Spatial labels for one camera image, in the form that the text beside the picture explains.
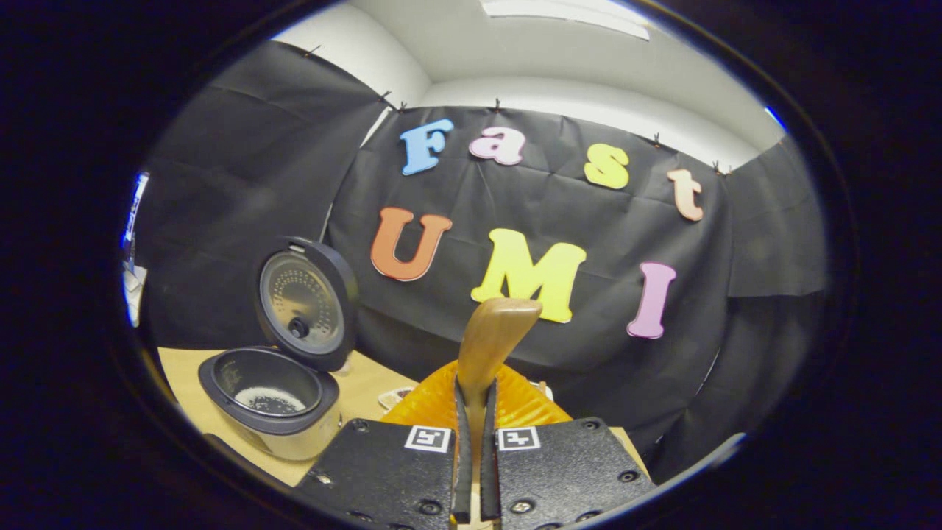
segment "letter f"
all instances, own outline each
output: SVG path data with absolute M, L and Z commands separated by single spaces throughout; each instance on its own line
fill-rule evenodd
M 441 153 L 445 149 L 445 135 L 442 133 L 453 128 L 455 124 L 445 118 L 400 134 L 399 138 L 406 142 L 406 165 L 402 168 L 402 174 L 418 173 L 435 167 L 438 158 L 433 157 L 429 150 Z

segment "rice cooker lid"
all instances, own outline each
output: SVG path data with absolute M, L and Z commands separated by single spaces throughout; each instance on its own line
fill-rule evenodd
M 263 254 L 256 312 L 272 342 L 317 371 L 340 369 L 353 349 L 357 286 L 353 270 L 333 248 L 280 238 Z

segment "wooden handle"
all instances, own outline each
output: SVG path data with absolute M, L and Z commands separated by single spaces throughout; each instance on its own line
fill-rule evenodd
M 471 438 L 472 490 L 479 487 L 481 439 L 487 390 L 504 360 L 540 318 L 543 304 L 534 300 L 492 298 L 478 306 L 464 329 L 458 352 L 458 385 L 464 396 Z M 471 522 L 478 520 L 473 513 Z

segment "black cloth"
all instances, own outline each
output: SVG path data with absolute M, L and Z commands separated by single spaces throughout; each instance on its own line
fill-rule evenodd
M 157 343 L 266 343 L 257 247 L 317 240 L 360 142 L 386 107 L 331 63 L 268 41 L 210 82 L 145 164 L 137 263 Z
M 406 149 L 399 135 L 443 118 L 454 129 L 442 152 L 433 153 L 437 165 L 403 175 Z M 527 137 L 520 164 L 469 153 L 468 144 L 489 126 Z M 628 153 L 623 189 L 584 176 L 587 149 L 599 142 Z M 329 243 L 360 281 L 359 347 L 422 379 L 458 353 L 478 306 L 470 291 L 493 252 L 492 229 L 523 233 L 534 262 L 554 243 L 577 245 L 588 257 L 577 271 L 572 321 L 537 322 L 508 364 L 547 381 L 574 416 L 597 415 L 623 426 L 656 480 L 665 480 L 755 426 L 804 361 L 819 304 L 795 295 L 823 289 L 826 274 L 813 188 L 796 159 L 783 141 L 721 176 L 670 148 L 559 115 L 485 108 L 392 113 L 350 166 L 328 223 Z M 690 171 L 702 186 L 696 195 L 705 211 L 701 221 L 678 212 L 666 175 L 674 169 Z M 453 222 L 429 271 L 415 281 L 383 276 L 372 264 L 383 207 L 415 215 L 396 251 L 404 261 L 418 245 L 422 215 Z M 772 238 L 764 252 L 760 237 Z M 664 335 L 656 340 L 625 331 L 641 300 L 644 261 L 677 272 Z M 704 423 L 709 427 L 701 428 Z

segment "yellow letter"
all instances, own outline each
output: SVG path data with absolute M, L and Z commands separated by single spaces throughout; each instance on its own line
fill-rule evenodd
M 586 153 L 589 162 L 584 166 L 586 178 L 593 184 L 620 190 L 628 184 L 628 154 L 606 143 L 594 143 Z
M 478 302 L 502 298 L 506 278 L 511 298 L 529 298 L 540 290 L 537 298 L 543 304 L 540 318 L 558 323 L 572 320 L 569 296 L 573 293 L 576 269 L 586 260 L 586 251 L 573 244 L 556 243 L 533 265 L 527 238 L 520 232 L 495 228 L 490 238 L 494 242 L 491 263 L 480 287 L 471 289 L 471 298 Z

